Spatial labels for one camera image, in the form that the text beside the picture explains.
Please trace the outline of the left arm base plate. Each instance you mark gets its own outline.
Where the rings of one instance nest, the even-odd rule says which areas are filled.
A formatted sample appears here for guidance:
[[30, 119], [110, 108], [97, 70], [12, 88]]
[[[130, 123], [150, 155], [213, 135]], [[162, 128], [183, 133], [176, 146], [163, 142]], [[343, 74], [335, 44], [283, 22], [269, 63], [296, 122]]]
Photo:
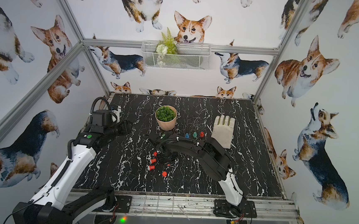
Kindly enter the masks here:
[[92, 212], [105, 212], [105, 213], [128, 213], [132, 203], [131, 196], [108, 196], [103, 206], [96, 208]]

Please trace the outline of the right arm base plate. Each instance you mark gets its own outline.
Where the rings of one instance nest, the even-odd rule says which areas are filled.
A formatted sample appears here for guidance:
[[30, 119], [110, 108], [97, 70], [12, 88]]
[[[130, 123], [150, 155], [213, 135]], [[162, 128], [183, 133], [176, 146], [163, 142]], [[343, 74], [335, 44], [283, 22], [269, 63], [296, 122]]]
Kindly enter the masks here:
[[226, 200], [214, 200], [213, 213], [217, 217], [224, 217], [229, 219], [257, 218], [255, 203], [253, 201], [242, 201], [238, 206], [234, 206]]

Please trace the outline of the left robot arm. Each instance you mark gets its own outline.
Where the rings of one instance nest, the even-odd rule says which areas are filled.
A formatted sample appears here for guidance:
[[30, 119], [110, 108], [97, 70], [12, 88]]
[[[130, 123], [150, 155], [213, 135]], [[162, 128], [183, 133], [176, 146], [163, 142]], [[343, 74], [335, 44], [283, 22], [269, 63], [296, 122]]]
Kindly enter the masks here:
[[67, 144], [67, 158], [51, 179], [27, 203], [20, 202], [11, 213], [15, 224], [76, 224], [102, 206], [114, 209], [116, 198], [112, 187], [98, 186], [86, 195], [66, 200], [85, 168], [101, 149], [117, 137], [132, 131], [132, 123], [121, 117], [121, 106], [103, 97], [91, 106], [88, 125]]

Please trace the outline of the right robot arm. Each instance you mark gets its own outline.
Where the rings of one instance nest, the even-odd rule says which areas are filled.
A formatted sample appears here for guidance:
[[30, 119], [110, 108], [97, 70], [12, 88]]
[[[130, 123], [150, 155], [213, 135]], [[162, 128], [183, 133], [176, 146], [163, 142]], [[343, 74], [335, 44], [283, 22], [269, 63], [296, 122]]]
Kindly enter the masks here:
[[240, 209], [243, 192], [233, 171], [235, 161], [216, 139], [193, 140], [172, 132], [166, 132], [161, 136], [143, 135], [143, 137], [157, 152], [158, 166], [169, 165], [178, 160], [180, 155], [190, 156], [199, 162], [208, 177], [219, 183], [226, 203], [214, 208], [215, 216], [231, 219], [244, 217], [244, 213]]

